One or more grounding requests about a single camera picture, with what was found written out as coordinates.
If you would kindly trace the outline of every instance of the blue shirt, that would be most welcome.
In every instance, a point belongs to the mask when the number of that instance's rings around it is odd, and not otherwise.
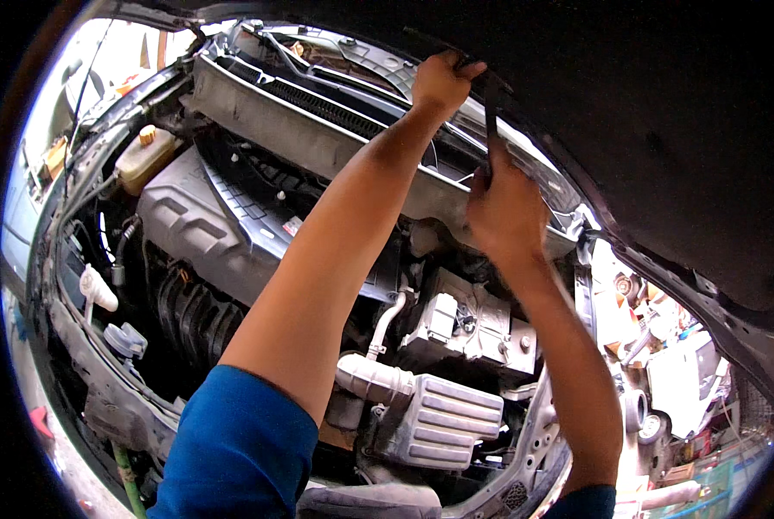
[[[183,410],[148,516],[285,517],[311,471],[315,421],[263,379],[218,365]],[[546,517],[607,518],[614,487],[569,493]]]

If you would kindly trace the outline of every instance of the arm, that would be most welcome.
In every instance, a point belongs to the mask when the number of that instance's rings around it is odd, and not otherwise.
[[[614,485],[623,422],[609,370],[543,254],[549,214],[536,183],[511,163],[502,141],[489,144],[494,176],[487,191],[475,183],[468,222],[536,328],[560,429],[574,455],[563,493]]]
[[[452,52],[418,68],[413,108],[365,145],[321,196],[220,364],[276,385],[319,423],[330,398],[341,331],[398,219],[427,144],[485,70],[453,67]]]

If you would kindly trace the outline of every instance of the open hood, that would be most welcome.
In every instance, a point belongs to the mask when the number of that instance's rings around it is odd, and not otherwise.
[[[764,12],[333,4],[138,0],[95,16],[169,31],[286,20],[408,58],[447,42],[487,61],[511,87],[500,116],[579,188],[618,257],[705,321],[774,403],[774,26],[762,28]]]

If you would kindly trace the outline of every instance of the hand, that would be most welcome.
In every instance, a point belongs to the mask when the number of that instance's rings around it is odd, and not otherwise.
[[[493,178],[474,174],[467,223],[476,244],[502,271],[544,262],[550,212],[537,183],[515,166],[499,138],[488,143]]]
[[[471,80],[487,68],[484,62],[477,61],[455,70],[457,62],[457,52],[444,51],[419,65],[413,84],[413,106],[433,109],[442,122],[450,119],[467,99]]]

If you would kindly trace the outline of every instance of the wheel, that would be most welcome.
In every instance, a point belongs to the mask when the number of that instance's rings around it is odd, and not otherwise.
[[[623,403],[626,406],[626,432],[636,433],[643,429],[643,420],[647,416],[646,394],[643,390],[627,391]]]
[[[643,419],[643,427],[638,431],[638,443],[641,445],[655,443],[655,441],[661,438],[666,431],[666,417],[657,413],[647,414],[646,418]]]

